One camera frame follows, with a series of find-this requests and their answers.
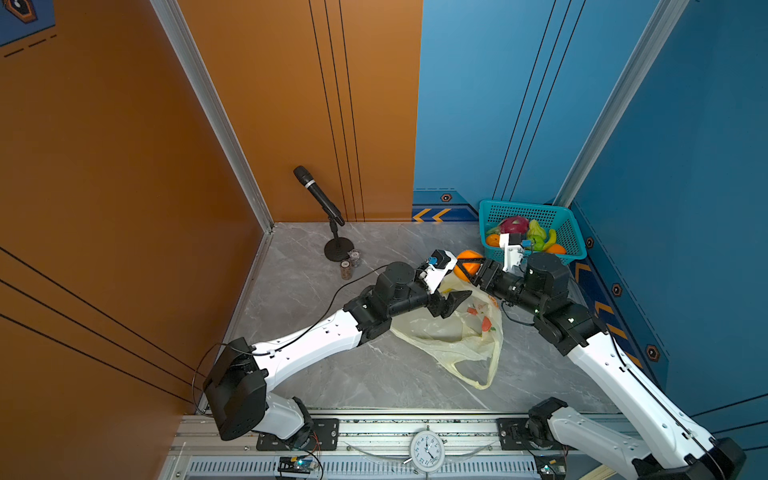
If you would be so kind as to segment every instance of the black microphone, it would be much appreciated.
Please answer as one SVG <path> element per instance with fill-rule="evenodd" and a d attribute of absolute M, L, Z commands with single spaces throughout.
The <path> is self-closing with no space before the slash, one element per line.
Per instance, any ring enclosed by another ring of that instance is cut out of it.
<path fill-rule="evenodd" d="M 334 205 L 333 202 L 326 197 L 323 191 L 320 190 L 320 186 L 315 182 L 315 179 L 312 178 L 312 174 L 301 165 L 293 169 L 293 174 L 296 175 L 299 182 L 315 197 L 315 200 L 317 200 L 317 203 L 319 203 L 323 210 L 326 211 L 328 217 L 333 218 L 336 223 L 343 226 L 344 217 L 341 216 L 341 212 L 336 208 L 336 205 Z"/>

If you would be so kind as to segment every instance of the microphone stand base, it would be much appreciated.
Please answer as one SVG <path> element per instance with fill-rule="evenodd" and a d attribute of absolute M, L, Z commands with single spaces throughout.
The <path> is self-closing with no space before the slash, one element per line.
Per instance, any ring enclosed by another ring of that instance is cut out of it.
<path fill-rule="evenodd" d="M 349 238 L 339 237 L 328 240 L 325 248 L 326 258 L 332 262 L 340 262 L 349 258 L 349 251 L 354 250 L 355 245 Z"/>

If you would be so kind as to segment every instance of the corner trim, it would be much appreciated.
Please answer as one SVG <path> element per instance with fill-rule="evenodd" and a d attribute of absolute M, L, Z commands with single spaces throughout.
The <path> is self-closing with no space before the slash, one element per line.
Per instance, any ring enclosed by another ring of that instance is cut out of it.
<path fill-rule="evenodd" d="M 576 198 L 584 179 L 589 175 L 594 162 L 614 133 L 624 111 L 643 83 L 645 75 L 656 61 L 661 48 L 683 14 L 689 0 L 660 0 L 656 10 L 637 41 L 624 70 L 621 72 L 611 95 L 603 106 L 598 120 L 594 123 L 584 146 L 581 147 L 571 171 L 554 199 L 554 205 L 568 207 Z"/>
<path fill-rule="evenodd" d="M 197 95 L 197 100 L 208 117 L 211 128 L 219 139 L 221 148 L 224 150 L 235 177 L 248 199 L 253 214 L 256 215 L 264 233 L 270 233 L 274 226 L 272 215 L 266 207 L 266 202 L 264 202 L 261 190 L 259 190 L 256 179 L 253 177 L 243 148 L 237 140 L 235 130 L 224 110 L 203 58 L 200 56 L 200 51 L 197 50 L 197 45 L 186 20 L 184 20 L 179 4 L 176 0 L 150 0 L 150 2 L 157 18 L 163 25 L 165 35 L 168 36 L 168 40 L 184 68 L 184 72 L 187 74 L 187 78 Z"/>

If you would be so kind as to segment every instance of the black line stripe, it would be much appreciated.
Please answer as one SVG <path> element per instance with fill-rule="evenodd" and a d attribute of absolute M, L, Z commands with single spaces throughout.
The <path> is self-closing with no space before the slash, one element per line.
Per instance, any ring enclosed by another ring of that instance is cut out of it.
<path fill-rule="evenodd" d="M 755 425 L 762 425 L 764 423 L 768 423 L 768 420 L 763 420 L 762 422 L 747 423 L 746 425 L 739 425 L 737 427 L 731 427 L 729 429 L 718 430 L 717 432 L 710 432 L 710 433 L 712 435 L 717 435 L 718 433 L 731 432 L 733 430 L 738 430 L 738 429 L 746 429 L 748 427 L 754 427 Z"/>
<path fill-rule="evenodd" d="M 52 306 L 48 305 L 47 303 L 45 303 L 45 302 L 43 302 L 43 301 L 41 301 L 41 300 L 38 300 L 38 299 L 34 298 L 34 297 L 33 297 L 32 295 L 30 295 L 29 293 L 26 293 L 26 292 L 22 291 L 21 289 L 19 289 L 19 288 L 15 287 L 15 286 L 13 286 L 13 285 L 11 285 L 10 283 L 8 283 L 8 282 L 6 282 L 5 280 L 3 280 L 2 278 L 0 278 L 0 283 L 2 283 L 3 285 L 7 286 L 8 288 L 11 288 L 11 289 L 15 290 L 16 292 L 20 293 L 21 295 L 23 295 L 23 296 L 26 296 L 26 297 L 27 297 L 27 298 L 29 298 L 30 300 L 32 300 L 32 301 L 34 301 L 34 302 L 36 302 L 36 303 L 38 303 L 38 304 L 40 304 L 40 305 L 44 306 L 44 307 L 45 307 L 45 308 L 47 308 L 48 310 L 51 310 L 53 313 L 56 313 L 56 314 L 58 314 L 59 316 L 62 316 L 62 317 L 64 317 L 65 319 L 69 320 L 70 322 L 74 323 L 75 325 L 78 325 L 78 326 L 80 326 L 80 327 L 82 327 L 82 328 L 86 329 L 88 332 L 91 332 L 91 333 L 93 333 L 94 335 L 98 336 L 99 338 L 102 338 L 102 339 L 104 339 L 104 340 L 107 340 L 107 341 L 108 341 L 109 343 L 111 343 L 112 345 L 114 345 L 114 346 L 116 346 L 116 347 L 118 347 L 118 348 L 120 348 L 120 349 L 123 349 L 124 351 L 126 351 L 126 352 L 130 353 L 131 355 L 133 355 L 133 356 L 135 356 L 135 357 L 137 357 L 137 358 L 139 358 L 139 359 L 142 359 L 142 360 L 144 360 L 146 363 L 149 363 L 149 364 L 150 364 L 150 365 L 152 365 L 153 367 L 155 367 L 155 368 L 157 368 L 157 369 L 160 369 L 160 370 L 162 370 L 163 372 L 166 372 L 168 375 L 170 375 L 170 376 L 174 377 L 175 379 L 179 379 L 180 381 L 184 382 L 186 385 L 188 385 L 188 386 L 192 386 L 192 384 L 191 384 L 191 383 L 189 383 L 187 380 L 185 380 L 185 379 L 182 379 L 181 377 L 174 375 L 172 372 L 169 372 L 169 371 L 167 371 L 166 369 L 164 369 L 163 367 L 159 366 L 158 364 L 156 364 L 156 363 L 153 363 L 153 362 L 151 362 L 150 360 L 147 360 L 147 359 L 145 359 L 143 356 L 139 355 L 138 353 L 135 353 L 135 352 L 133 352 L 132 350 L 130 350 L 130 349 L 128 349 L 128 348 L 126 348 L 126 347 L 124 347 L 124 346 L 120 345 L 119 343 L 115 342 L 114 340 L 111 340 L 111 339 L 107 338 L 106 336 L 104 336 L 104 335 L 101 335 L 99 332 L 97 332 L 97 331 L 95 331 L 95 330 L 91 329 L 90 327 L 88 327 L 88 326 L 86 326 L 86 325 L 83 325 L 82 323 L 80 323 L 80 322 L 78 322 L 77 320 L 75 320 L 75 319 L 71 318 L 70 316 L 67 316 L 67 315 L 63 314 L 62 312 L 59 312 L 58 310 L 56 310 L 56 309 L 55 309 L 55 308 L 53 308 Z"/>
<path fill-rule="evenodd" d="M 578 12 L 578 17 L 576 17 L 576 23 L 574 23 L 574 29 L 571 31 L 571 37 L 568 39 L 568 43 L 565 45 L 565 51 L 563 52 L 563 58 L 560 59 L 560 64 L 558 66 L 557 73 L 554 74 L 554 80 L 552 81 L 552 86 L 549 88 L 549 93 L 547 94 L 547 101 L 544 102 L 544 107 L 541 109 L 541 116 L 538 118 L 538 123 L 536 124 L 536 129 L 533 131 L 533 136 L 531 137 L 531 143 L 528 144 L 528 149 L 525 152 L 525 157 L 523 157 L 523 163 L 520 165 L 520 171 L 518 172 L 518 177 L 515 180 L 515 186 L 512 188 L 512 193 L 509 194 L 509 201 L 512 201 L 512 196 L 515 195 L 515 190 L 518 187 L 518 182 L 520 181 L 520 176 L 523 173 L 523 168 L 525 168 L 525 161 L 528 159 L 528 154 L 531 153 L 531 146 L 533 145 L 533 140 L 536 138 L 536 133 L 538 132 L 538 126 L 541 125 L 541 119 L 544 117 L 544 112 L 547 110 L 547 104 L 549 103 L 549 97 L 552 95 L 552 91 L 554 90 L 554 84 L 558 81 L 558 75 L 560 74 L 560 69 L 563 66 L 563 61 L 565 60 L 565 55 L 568 53 L 568 47 L 571 46 L 571 40 L 574 37 L 574 33 L 576 32 L 576 26 L 578 25 L 578 21 L 581 18 L 581 13 L 584 11 L 584 6 L 587 4 L 587 0 L 584 0 L 584 3 L 581 4 L 581 10 Z"/>
<path fill-rule="evenodd" d="M 355 212 L 357 221 L 357 202 L 355 202 L 355 189 L 352 186 L 352 168 L 349 165 L 349 147 L 346 145 L 346 129 L 344 128 L 344 112 L 341 110 L 341 93 L 339 92 L 339 75 L 336 73 L 336 56 L 333 54 L 333 36 L 331 35 L 331 21 L 328 17 L 328 1 L 323 0 L 326 6 L 326 23 L 328 24 L 328 41 L 331 44 L 331 60 L 333 61 L 333 79 L 336 81 L 336 99 L 339 101 L 339 118 L 341 118 L 341 134 L 344 139 L 344 154 L 346 155 L 346 171 L 349 174 L 349 189 L 352 194 L 352 211 Z"/>
<path fill-rule="evenodd" d="M 184 365 L 184 366 L 186 366 L 188 369 L 190 369 L 190 370 L 194 371 L 194 369 L 193 369 L 191 366 L 187 365 L 186 363 L 182 362 L 181 360 L 179 360 L 179 359 L 178 359 L 178 358 L 176 358 L 175 356 L 171 355 L 171 354 L 170 354 L 169 352 L 167 352 L 166 350 L 164 350 L 164 349 L 160 348 L 160 347 L 159 347 L 157 344 L 155 344 L 155 343 L 152 343 L 152 342 L 151 342 L 149 339 L 147 339 L 147 338 L 143 337 L 143 336 L 142 336 L 142 335 L 140 335 L 139 333 L 136 333 L 135 331 L 133 331 L 132 329 L 130 329 L 130 328 L 127 326 L 127 325 L 125 325 L 125 324 L 123 324 L 123 323 L 120 323 L 120 322 L 118 322 L 118 321 L 117 321 L 117 320 L 116 320 L 116 319 L 115 319 L 113 316 L 110 316 L 110 315 L 106 314 L 106 312 L 105 312 L 105 311 L 103 311 L 103 310 L 101 310 L 101 309 L 97 308 L 97 307 L 96 307 L 96 306 L 95 306 L 93 303 L 90 303 L 90 302 L 88 302 L 88 301 L 87 301 L 87 300 L 85 300 L 83 297 L 79 296 L 78 294 L 76 294 L 76 293 L 75 293 L 75 292 L 73 292 L 72 290 L 68 289 L 67 287 L 65 287 L 65 286 L 61 285 L 61 284 L 60 284 L 59 282 L 57 282 L 56 280 L 53 280 L 51 277 L 49 277 L 48 275 L 44 274 L 44 273 L 43 273 L 43 272 L 41 272 L 40 270 L 38 270 L 38 269 L 34 268 L 34 267 L 33 267 L 32 265 L 30 265 L 29 263 L 26 263 L 24 260 L 20 259 L 19 257 L 17 257 L 16 255 L 14 255 L 13 253 L 11 253 L 11 252 L 7 251 L 5 248 L 3 248 L 3 247 L 0 247 L 0 251 L 2 251 L 3 253 L 5 253 L 5 254 L 6 254 L 6 255 L 8 255 L 9 257 L 13 258 L 14 260 L 16 260 L 17 262 L 19 262 L 20 264 L 22 264 L 22 265 L 26 266 L 27 268 L 29 268 L 29 269 L 30 269 L 30 270 L 32 270 L 33 272 L 37 273 L 39 276 L 42 276 L 42 277 L 43 277 L 43 278 L 45 278 L 47 281 L 49 281 L 49 282 L 53 283 L 54 285 L 56 285 L 56 286 L 57 286 L 57 287 L 59 287 L 60 289 L 64 290 L 66 293 L 69 293 L 69 294 L 70 294 L 70 295 L 72 295 L 74 298 L 76 298 L 76 299 L 80 300 L 82 303 L 85 303 L 86 305 L 88 305 L 89 307 L 91 307 L 93 310 L 96 310 L 97 312 L 99 312 L 101 315 L 104 315 L 104 316 L 106 316 L 108 319 L 112 320 L 113 322 L 115 322 L 115 323 L 116 323 L 116 324 L 118 324 L 119 326 L 123 327 L 123 328 L 124 328 L 124 329 L 126 329 L 128 332 L 131 332 L 131 333 L 133 333 L 135 336 L 137 336 L 137 337 L 139 337 L 140 339 L 142 339 L 143 341 L 145 341 L 145 342 L 149 343 L 149 344 L 150 344 L 150 345 L 152 345 L 154 348 L 156 348 L 156 349 L 160 350 L 162 353 L 165 353 L 165 354 L 166 354 L 166 355 L 168 355 L 170 358 L 172 358 L 172 359 L 176 360 L 177 362 L 179 362 L 181 365 Z"/>
<path fill-rule="evenodd" d="M 4 315 L 3 313 L 0 313 L 0 317 L 2 317 L 2 318 L 4 318 L 4 319 L 8 320 L 8 321 L 9 321 L 9 322 L 11 322 L 11 323 L 15 323 L 16 325 L 18 325 L 18 326 L 20 326 L 20 327 L 26 328 L 26 329 L 27 329 L 27 330 L 29 330 L 30 332 L 33 332 L 33 333 L 37 333 L 39 336 L 43 336 L 43 337 L 45 337 L 45 338 L 47 338 L 47 339 L 51 340 L 52 342 L 56 342 L 56 343 L 58 343 L 58 344 L 59 344 L 59 345 L 61 345 L 61 346 L 65 346 L 65 347 L 67 347 L 67 348 L 68 348 L 68 349 L 70 349 L 70 350 L 74 350 L 75 352 L 77 352 L 77 353 L 80 353 L 80 354 L 81 354 L 81 355 L 83 355 L 83 356 L 87 356 L 89 359 L 92 359 L 92 360 L 96 360 L 97 362 L 99 362 L 99 363 L 100 363 L 100 364 L 102 364 L 102 365 L 106 365 L 106 366 L 108 366 L 108 367 L 109 367 L 109 368 L 111 368 L 111 369 L 115 369 L 115 370 L 117 370 L 117 371 L 118 371 L 118 372 L 120 372 L 120 373 L 124 373 L 125 375 L 128 375 L 128 376 L 130 376 L 132 379 L 136 379 L 136 380 L 138 380 L 139 382 L 142 382 L 142 383 L 146 383 L 147 385 L 149 385 L 149 386 L 151 386 L 151 387 L 154 387 L 155 389 L 158 389 L 158 390 L 160 390 L 161 392 L 166 392 L 168 395 L 170 395 L 170 396 L 174 396 L 174 397 L 176 397 L 177 399 L 179 399 L 179 400 L 183 400 L 183 401 L 184 401 L 184 402 L 186 402 L 186 403 L 192 403 L 192 402 L 190 402 L 190 400 L 189 400 L 189 399 L 185 399 L 185 398 L 183 398 L 183 397 L 180 397 L 180 396 L 176 395 L 176 394 L 175 394 L 175 393 L 173 393 L 173 392 L 169 392 L 168 390 L 164 389 L 163 387 L 157 386 L 157 385 L 155 385 L 154 383 L 151 383 L 151 382 L 148 382 L 147 380 L 141 379 L 141 378 L 137 377 L 136 375 L 134 375 L 134 374 L 132 374 L 132 373 L 128 373 L 128 372 L 126 372 L 125 370 L 123 370 L 123 369 L 121 369 L 121 368 L 118 368 L 118 367 L 116 367 L 116 366 L 112 365 L 111 363 L 107 363 L 107 362 L 105 362 L 104 360 L 102 360 L 102 359 L 98 359 L 98 358 L 96 358 L 95 356 L 93 356 L 93 355 L 90 355 L 90 354 L 88 354 L 88 353 L 86 353 L 86 352 L 83 352 L 83 351 L 82 351 L 82 350 L 80 350 L 80 349 L 76 349 L 76 348 L 74 348 L 73 346 L 71 346 L 71 345 L 68 345 L 67 343 L 64 343 L 64 342 L 62 342 L 61 340 L 57 340 L 57 339 L 53 338 L 53 337 L 52 337 L 52 336 L 50 336 L 50 335 L 46 335 L 45 333 L 41 332 L 40 330 L 36 330 L 36 329 L 33 329 L 32 327 L 30 327 L 30 326 L 27 326 L 27 325 L 25 325 L 24 323 L 21 323 L 21 322 L 19 322 L 19 321 L 17 321 L 17 320 L 14 320 L 14 319 L 12 319 L 10 316 L 7 316 L 7 315 Z"/>
<path fill-rule="evenodd" d="M 12 51 L 12 52 L 11 52 L 11 53 L 9 53 L 9 54 L 3 55 L 2 57 L 3 57 L 3 58 L 8 58 L 8 57 L 10 57 L 10 56 L 11 56 L 11 55 L 13 55 L 13 54 L 19 53 L 20 51 L 24 51 L 24 49 L 23 49 L 23 48 L 20 48 L 20 49 L 18 49 L 18 50 L 16 50 L 16 51 Z"/>
<path fill-rule="evenodd" d="M 528 121 L 525 122 L 525 129 L 523 135 L 520 136 L 520 143 L 518 144 L 518 151 L 515 153 L 515 160 L 512 162 L 512 168 L 509 169 L 509 175 L 507 175 L 507 182 L 504 184 L 504 190 L 502 191 L 501 199 L 504 200 L 504 196 L 507 193 L 507 187 L 509 186 L 509 180 L 512 178 L 512 172 L 515 171 L 515 164 L 518 163 L 518 155 L 525 140 L 525 134 L 528 133 L 528 126 L 531 124 L 531 118 L 533 112 L 536 110 L 536 104 L 538 103 L 538 96 L 541 93 L 541 88 L 544 86 L 544 80 L 547 78 L 547 72 L 549 71 L 549 65 L 552 62 L 554 51 L 558 47 L 558 40 L 560 40 L 560 34 L 563 32 L 563 25 L 565 25 L 565 19 L 568 17 L 568 12 L 571 10 L 571 3 L 573 0 L 568 0 L 568 7 L 565 9 L 565 15 L 563 15 L 563 21 L 560 22 L 560 28 L 558 29 L 558 36 L 554 38 L 554 45 L 552 45 L 552 52 L 549 54 L 549 60 L 547 60 L 547 66 L 544 69 L 544 74 L 541 76 L 541 82 L 538 84 L 538 90 L 536 91 L 536 97 L 533 100 L 533 106 L 531 107 L 531 113 L 528 115 Z"/>
<path fill-rule="evenodd" d="M 317 41 L 317 28 L 315 27 L 315 15 L 312 13 L 312 0 L 306 0 L 310 6 L 310 17 L 312 19 L 312 30 L 315 31 L 315 46 L 317 47 L 317 61 L 320 65 L 320 77 L 323 79 L 323 92 L 326 95 L 326 109 L 328 110 L 328 123 L 331 127 L 331 140 L 333 140 L 333 153 L 336 155 L 336 169 L 339 171 L 339 188 L 341 188 L 341 199 L 344 202 L 344 214 L 349 219 L 349 211 L 346 209 L 346 195 L 344 195 L 344 182 L 341 180 L 341 165 L 339 165 L 339 152 L 336 150 L 336 135 L 333 134 L 333 122 L 331 121 L 331 106 L 328 103 L 328 91 L 326 90 L 326 76 L 323 74 L 323 60 L 320 58 L 320 43 Z"/>
<path fill-rule="evenodd" d="M 547 26 L 544 27 L 544 34 L 541 36 L 541 43 L 538 44 L 538 51 L 536 52 L 536 59 L 533 61 L 533 67 L 531 67 L 531 75 L 528 77 L 528 84 L 525 85 L 525 93 L 523 99 L 520 102 L 520 110 L 518 110 L 518 116 L 515 119 L 515 126 L 512 128 L 512 135 L 509 136 L 509 143 L 507 144 L 507 152 L 504 154 L 504 161 L 502 161 L 502 168 L 498 171 L 498 177 L 496 178 L 496 186 L 493 187 L 493 195 L 491 198 L 496 198 L 496 189 L 498 189 L 498 182 L 502 180 L 502 174 L 504 173 L 504 166 L 507 164 L 507 156 L 509 155 L 509 148 L 512 146 L 512 139 L 515 138 L 515 131 L 518 129 L 518 122 L 520 121 L 520 113 L 523 112 L 523 105 L 525 104 L 525 98 L 528 96 L 528 88 L 531 87 L 531 80 L 533 79 L 533 72 L 536 70 L 536 64 L 538 63 L 538 56 L 541 54 L 541 46 L 544 45 L 544 39 L 547 37 L 547 30 L 549 29 L 549 22 L 552 20 L 552 12 L 554 12 L 554 6 L 557 4 L 557 0 L 552 2 L 552 9 L 549 11 L 549 18 L 547 18 Z"/>
<path fill-rule="evenodd" d="M 764 393 L 762 395 L 757 395 L 757 396 L 754 396 L 754 397 L 750 397 L 748 399 L 739 400 L 738 402 L 729 403 L 728 405 L 723 405 L 723 406 L 717 407 L 715 409 L 704 410 L 703 412 L 698 412 L 696 414 L 689 415 L 689 417 L 691 417 L 691 418 L 698 417 L 699 415 L 704 415 L 706 413 L 716 412 L 717 410 L 727 409 L 728 407 L 740 405 L 742 403 L 751 402 L 751 401 L 757 400 L 757 399 L 762 399 L 763 397 L 767 397 L 767 396 L 768 396 L 768 393 Z"/>
<path fill-rule="evenodd" d="M 349 80 L 349 59 L 346 57 L 346 36 L 344 35 L 344 15 L 341 11 L 339 0 L 339 18 L 341 18 L 341 38 L 344 40 L 344 63 L 346 64 L 346 85 L 349 87 L 349 111 L 352 113 L 352 134 L 355 138 L 355 159 L 357 159 L 357 180 L 360 185 L 360 205 L 362 207 L 362 221 L 366 221 L 366 202 L 362 194 L 362 175 L 360 173 L 360 155 L 357 151 L 357 130 L 355 129 L 355 109 L 352 106 L 352 82 Z"/>

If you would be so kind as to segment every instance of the orange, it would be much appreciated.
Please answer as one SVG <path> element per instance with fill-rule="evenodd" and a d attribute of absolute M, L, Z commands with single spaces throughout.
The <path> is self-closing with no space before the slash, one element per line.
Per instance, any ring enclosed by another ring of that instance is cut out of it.
<path fill-rule="evenodd" d="M 562 245 L 558 245 L 557 243 L 555 245 L 552 245 L 551 247 L 549 247 L 546 251 L 547 251 L 547 253 L 559 253 L 561 255 L 568 254 L 568 252 L 565 251 L 565 248 L 563 248 Z"/>
<path fill-rule="evenodd" d="M 497 233 L 492 233 L 485 238 L 485 242 L 489 247 L 498 247 L 498 242 L 501 237 Z"/>
<path fill-rule="evenodd" d="M 482 257 L 483 256 L 480 253 L 477 253 L 474 250 L 464 250 L 456 258 L 461 259 L 461 258 L 482 258 Z M 467 272 L 469 272 L 470 275 L 475 275 L 478 272 L 478 270 L 480 270 L 480 263 L 465 263 L 464 269 L 467 270 Z M 458 268 L 458 265 L 453 267 L 453 273 L 455 273 L 455 275 L 460 280 L 464 280 L 465 282 L 469 281 L 469 279 L 464 274 L 464 272 L 462 272 Z"/>

